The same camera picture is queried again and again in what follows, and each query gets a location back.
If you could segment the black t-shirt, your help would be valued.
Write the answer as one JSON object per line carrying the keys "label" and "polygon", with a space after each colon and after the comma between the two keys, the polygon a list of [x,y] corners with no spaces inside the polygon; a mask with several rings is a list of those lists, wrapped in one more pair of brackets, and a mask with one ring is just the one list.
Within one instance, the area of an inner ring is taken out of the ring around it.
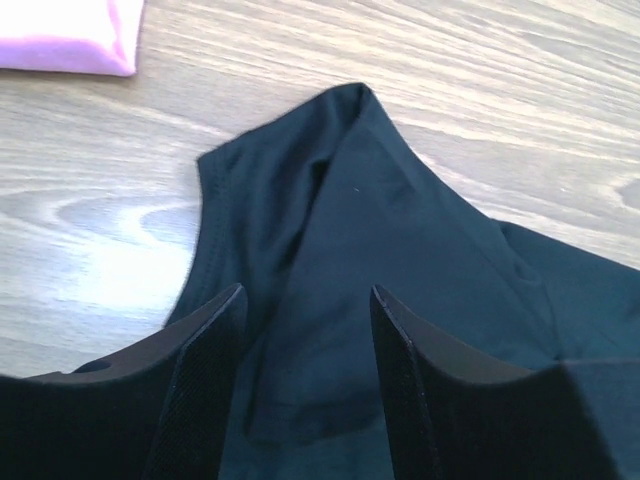
{"label": "black t-shirt", "polygon": [[482,214],[412,152],[364,84],[203,155],[181,318],[248,296],[224,479],[388,479],[371,334],[380,285],[507,362],[639,353],[639,273]]}

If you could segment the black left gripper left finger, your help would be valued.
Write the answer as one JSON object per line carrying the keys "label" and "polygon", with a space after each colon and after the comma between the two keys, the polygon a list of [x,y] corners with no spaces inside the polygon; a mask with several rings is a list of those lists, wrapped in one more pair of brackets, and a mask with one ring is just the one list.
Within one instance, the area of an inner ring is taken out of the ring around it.
{"label": "black left gripper left finger", "polygon": [[5,479],[214,479],[244,342],[233,285],[70,373],[1,380]]}

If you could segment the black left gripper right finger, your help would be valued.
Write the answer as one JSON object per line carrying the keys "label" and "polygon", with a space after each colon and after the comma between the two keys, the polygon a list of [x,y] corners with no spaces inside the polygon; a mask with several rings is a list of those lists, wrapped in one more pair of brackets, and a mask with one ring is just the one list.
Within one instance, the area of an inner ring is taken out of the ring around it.
{"label": "black left gripper right finger", "polygon": [[619,478],[596,397],[604,364],[518,367],[416,316],[381,286],[370,311],[395,478]]}

